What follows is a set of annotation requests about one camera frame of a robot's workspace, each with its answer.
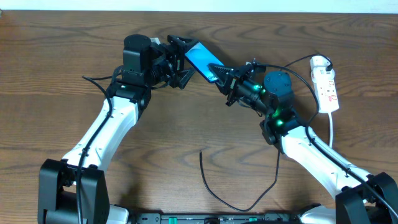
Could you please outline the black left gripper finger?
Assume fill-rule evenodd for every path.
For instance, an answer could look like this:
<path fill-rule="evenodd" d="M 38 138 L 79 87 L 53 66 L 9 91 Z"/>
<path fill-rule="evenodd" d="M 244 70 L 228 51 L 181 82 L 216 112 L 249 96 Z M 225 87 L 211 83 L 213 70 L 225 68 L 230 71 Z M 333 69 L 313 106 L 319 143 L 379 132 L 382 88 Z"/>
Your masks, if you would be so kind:
<path fill-rule="evenodd" d="M 184 37 L 179 37 L 176 35 L 168 35 L 167 41 L 174 47 L 178 49 L 179 52 L 185 54 L 190 49 L 192 49 L 197 43 L 199 43 L 198 39 L 188 39 Z"/>
<path fill-rule="evenodd" d="M 186 87 L 187 83 L 195 73 L 194 68 L 189 68 L 186 70 L 182 70 L 178 74 L 178 87 L 182 90 Z"/>

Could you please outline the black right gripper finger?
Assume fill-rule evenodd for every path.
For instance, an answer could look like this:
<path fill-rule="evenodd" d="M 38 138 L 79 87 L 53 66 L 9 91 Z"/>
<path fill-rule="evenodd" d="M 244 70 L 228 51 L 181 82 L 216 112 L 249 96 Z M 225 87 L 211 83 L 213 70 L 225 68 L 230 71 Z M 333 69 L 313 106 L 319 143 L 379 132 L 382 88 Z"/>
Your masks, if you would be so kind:
<path fill-rule="evenodd" d="M 236 102 L 236 94 L 234 90 L 231 90 L 227 95 L 227 106 L 232 106 Z"/>
<path fill-rule="evenodd" d="M 215 63 L 209 63 L 207 65 L 210 71 L 210 83 L 219 83 L 219 84 L 227 84 L 231 83 L 231 72 L 233 68 L 226 67 L 224 65 L 217 65 Z"/>

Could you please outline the blue Galaxy smartphone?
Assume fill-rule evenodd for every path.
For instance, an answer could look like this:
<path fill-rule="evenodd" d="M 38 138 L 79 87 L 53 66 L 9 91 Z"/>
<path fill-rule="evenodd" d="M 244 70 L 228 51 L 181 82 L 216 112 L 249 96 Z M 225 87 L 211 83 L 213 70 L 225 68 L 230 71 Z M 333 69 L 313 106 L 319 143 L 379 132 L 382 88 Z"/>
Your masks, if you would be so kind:
<path fill-rule="evenodd" d="M 187 53 L 185 53 L 185 57 L 206 81 L 214 83 L 218 80 L 218 78 L 210 71 L 208 65 L 211 63 L 223 65 L 223 63 L 201 42 L 196 43 Z"/>

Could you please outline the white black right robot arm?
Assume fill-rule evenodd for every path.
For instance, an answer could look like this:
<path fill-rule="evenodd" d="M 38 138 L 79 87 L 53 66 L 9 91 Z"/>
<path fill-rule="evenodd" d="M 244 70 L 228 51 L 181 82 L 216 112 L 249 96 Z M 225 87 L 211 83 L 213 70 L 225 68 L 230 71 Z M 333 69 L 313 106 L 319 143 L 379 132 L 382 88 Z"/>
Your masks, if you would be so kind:
<path fill-rule="evenodd" d="M 304 167 L 334 199 L 334 209 L 309 208 L 297 216 L 300 223 L 397 223 L 394 179 L 354 165 L 323 142 L 310 121 L 299 117 L 293 107 L 292 70 L 273 65 L 264 81 L 257 83 L 254 77 L 268 64 L 231 68 L 211 63 L 208 68 L 226 95 L 226 104 L 239 102 L 263 115 L 260 127 L 266 142 Z"/>

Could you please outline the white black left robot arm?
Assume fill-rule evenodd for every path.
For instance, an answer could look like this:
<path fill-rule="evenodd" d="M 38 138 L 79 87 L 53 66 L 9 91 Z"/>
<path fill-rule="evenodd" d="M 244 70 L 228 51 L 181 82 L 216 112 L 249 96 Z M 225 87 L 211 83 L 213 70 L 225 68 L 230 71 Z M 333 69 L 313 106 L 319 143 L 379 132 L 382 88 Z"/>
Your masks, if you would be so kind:
<path fill-rule="evenodd" d="M 194 73 L 185 54 L 198 41 L 168 35 L 167 43 L 144 35 L 124 39 L 123 64 L 102 88 L 103 107 L 78 144 L 60 160 L 47 159 L 39 171 L 39 223 L 133 223 L 134 215 L 111 205 L 105 174 L 116 149 L 138 122 L 151 91 L 183 89 Z"/>

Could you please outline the white USB charger adapter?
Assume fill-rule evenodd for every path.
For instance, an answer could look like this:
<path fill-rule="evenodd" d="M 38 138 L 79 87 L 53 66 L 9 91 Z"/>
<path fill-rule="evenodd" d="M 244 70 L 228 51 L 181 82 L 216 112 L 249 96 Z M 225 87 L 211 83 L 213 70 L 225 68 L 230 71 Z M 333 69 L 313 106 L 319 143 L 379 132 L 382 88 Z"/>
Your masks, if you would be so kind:
<path fill-rule="evenodd" d="M 315 67 L 324 67 L 329 71 L 332 68 L 332 64 L 327 57 L 315 55 L 310 59 L 310 68 L 313 70 Z"/>

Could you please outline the white power strip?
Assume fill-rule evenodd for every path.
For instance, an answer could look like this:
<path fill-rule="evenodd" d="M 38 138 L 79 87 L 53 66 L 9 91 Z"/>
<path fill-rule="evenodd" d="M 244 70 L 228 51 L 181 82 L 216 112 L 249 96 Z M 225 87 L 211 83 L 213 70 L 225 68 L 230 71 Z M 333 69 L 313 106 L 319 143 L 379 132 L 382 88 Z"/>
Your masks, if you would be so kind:
<path fill-rule="evenodd" d="M 311 78 L 319 103 L 320 113 L 332 113 L 339 109 L 338 95 L 335 86 L 335 71 L 326 71 L 326 67 L 314 67 Z"/>

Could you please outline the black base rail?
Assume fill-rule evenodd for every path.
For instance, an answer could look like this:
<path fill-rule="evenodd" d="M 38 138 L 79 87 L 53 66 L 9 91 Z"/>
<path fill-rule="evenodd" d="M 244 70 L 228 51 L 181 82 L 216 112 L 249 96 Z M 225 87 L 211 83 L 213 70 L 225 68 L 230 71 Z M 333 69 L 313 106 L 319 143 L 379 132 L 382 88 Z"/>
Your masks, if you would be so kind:
<path fill-rule="evenodd" d="M 257 224 L 257 223 L 302 223 L 298 215 L 291 213 L 260 214 L 160 214 L 137 213 L 131 215 L 128 224 Z"/>

